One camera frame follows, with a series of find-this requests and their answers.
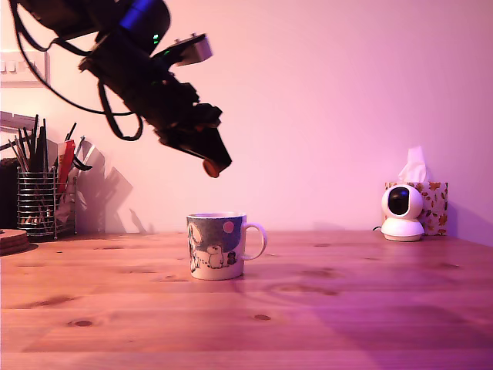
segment wire basket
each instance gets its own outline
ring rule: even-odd
[[[77,177],[66,183],[51,172],[17,172],[17,228],[28,237],[77,234],[75,195]]]

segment light switch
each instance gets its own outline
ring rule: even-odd
[[[26,50],[28,60],[33,64],[36,72],[43,78],[49,79],[49,56],[47,52]],[[41,85],[34,73],[31,72],[24,56],[16,51],[1,51],[0,60],[2,61],[2,88],[3,87],[22,87],[24,82],[29,83],[29,87]]]
[[[15,61],[14,60],[7,61],[7,72],[8,73],[15,73]]]

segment wooden table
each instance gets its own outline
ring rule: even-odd
[[[493,368],[493,248],[269,236],[230,281],[190,276],[185,234],[2,257],[2,369]]]

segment mug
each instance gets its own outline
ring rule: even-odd
[[[259,224],[248,224],[246,214],[190,214],[186,218],[192,276],[202,280],[226,280],[243,273],[244,261],[258,258],[267,246],[267,233]],[[247,229],[262,234],[262,248],[254,256],[245,254]]]

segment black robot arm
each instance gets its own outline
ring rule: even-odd
[[[201,103],[193,86],[179,82],[169,71],[173,65],[183,66],[208,59],[212,52],[206,35],[192,35],[150,56],[170,24],[169,11],[162,0],[10,0],[10,3],[21,51],[19,35],[38,50],[47,48],[42,48],[27,33],[17,13],[18,3],[41,24],[55,31],[58,38],[52,43],[84,56],[79,68],[89,70],[99,79],[103,106],[103,111],[86,110],[105,114],[112,131],[120,139],[140,138],[143,117],[154,126],[162,144],[202,158],[210,176],[218,177],[231,164],[217,129],[222,111]],[[96,44],[88,52],[68,41],[92,32],[98,32],[98,35]],[[31,63],[28,64],[41,79]],[[121,97],[131,112],[113,113],[105,86]],[[124,136],[115,116],[131,113],[137,115],[139,129],[134,136]]]

